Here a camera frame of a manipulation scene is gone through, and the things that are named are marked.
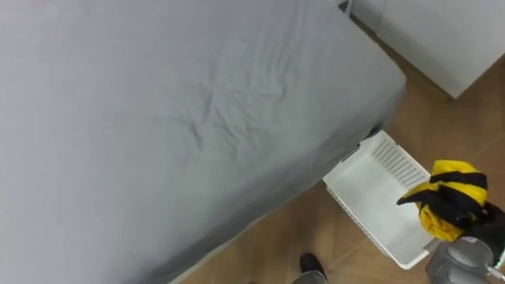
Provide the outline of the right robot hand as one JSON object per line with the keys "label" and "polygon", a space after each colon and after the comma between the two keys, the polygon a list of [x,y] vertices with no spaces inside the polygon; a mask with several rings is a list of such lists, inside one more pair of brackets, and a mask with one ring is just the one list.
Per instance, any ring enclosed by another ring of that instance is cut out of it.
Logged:
{"label": "right robot hand", "polygon": [[504,211],[489,202],[484,209],[487,211],[487,219],[473,225],[460,237],[475,237],[484,242],[492,251],[493,265],[497,266],[504,253]]}

